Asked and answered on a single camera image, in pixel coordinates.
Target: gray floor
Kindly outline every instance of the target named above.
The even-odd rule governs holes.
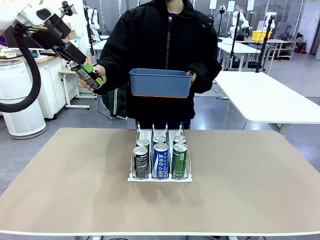
[[[287,62],[276,62],[276,65],[287,64]],[[310,72],[313,77],[319,79],[320,68],[314,71],[312,64],[306,65],[301,69],[303,73],[308,75]],[[310,98],[312,101],[320,105],[320,98]],[[63,109],[59,112],[57,120],[47,121],[47,131],[36,138],[28,140],[14,140],[8,134],[5,121],[0,116],[0,195],[6,190],[15,177],[29,163],[32,157],[42,148],[51,136],[59,129],[64,127],[73,128],[135,128],[135,121],[132,119],[109,120],[96,111],[97,101],[93,99],[79,99],[73,101],[75,104],[91,105],[90,110],[86,109]],[[196,117],[191,122],[191,129],[200,130],[222,130],[225,127],[226,109],[228,100],[219,100],[215,97],[196,97],[195,111]],[[238,112],[234,112],[232,116],[231,129],[241,130],[245,125]],[[271,130],[267,124],[247,123],[245,130]],[[292,125],[288,130],[286,139],[298,150],[305,158],[320,172],[320,125]],[[44,236],[21,236],[0,234],[0,240],[72,240],[72,237],[44,237]],[[127,237],[129,240],[185,240],[185,236],[174,237]],[[208,240],[204,236],[192,236],[188,240]],[[246,237],[239,237],[239,240],[245,240]],[[267,237],[267,240],[319,240],[320,235],[308,236],[290,236],[290,237]]]
[[[274,61],[270,76],[305,97],[320,97],[320,61],[310,54],[293,53],[290,61]]]

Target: can dispenser rack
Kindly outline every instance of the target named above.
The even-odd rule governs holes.
[[[167,169],[163,171],[165,178],[158,179],[157,172],[154,170],[154,136],[165,136],[166,143],[168,144],[168,164]],[[136,126],[132,154],[131,154],[131,164],[130,164],[130,173],[128,177],[128,182],[178,182],[178,183],[191,183],[192,173],[191,173],[191,158],[189,154],[189,146],[188,139],[186,140],[186,145],[188,147],[187,157],[186,157],[186,165],[185,172],[182,178],[174,178],[172,174],[172,164],[173,164],[173,139],[175,136],[184,136],[186,137],[185,130],[183,128],[183,124],[181,123],[180,129],[177,130],[168,130],[168,125],[166,125],[165,129],[155,129],[154,125],[152,129],[140,129],[139,123]],[[147,139],[150,143],[149,145],[149,166],[147,171],[144,171],[143,174],[141,172],[137,172],[135,170],[135,162],[134,162],[134,148],[136,147],[136,142],[139,139]]]

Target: blue can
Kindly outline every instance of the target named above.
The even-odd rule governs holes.
[[[169,165],[169,147],[165,143],[157,143],[153,149],[153,170],[155,177],[157,179],[166,179]]]
[[[152,138],[152,141],[153,141],[153,145],[155,146],[156,144],[165,144],[166,143],[166,137],[165,136],[161,136],[161,135],[157,135],[157,136],[154,136]]]

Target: black hoodie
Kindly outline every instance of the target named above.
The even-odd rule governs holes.
[[[196,73],[187,98],[133,96],[129,86],[127,115],[130,118],[193,119],[195,93],[209,91],[221,70],[213,20],[194,10],[189,0],[182,1],[184,10],[171,20],[164,0],[152,0],[126,11],[102,50],[98,64],[105,68],[107,80],[94,91],[99,95],[123,83],[130,84],[129,72],[134,68],[193,70]]]

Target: person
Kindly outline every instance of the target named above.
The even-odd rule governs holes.
[[[84,81],[81,87],[98,95],[130,85],[135,68],[185,71],[192,75],[187,98],[133,96],[127,92],[127,116],[141,129],[190,127],[195,117],[194,96],[212,88],[221,70],[217,61],[218,38],[213,19],[194,10],[189,0],[152,0],[126,11],[105,44],[96,72],[103,85],[95,91]]]

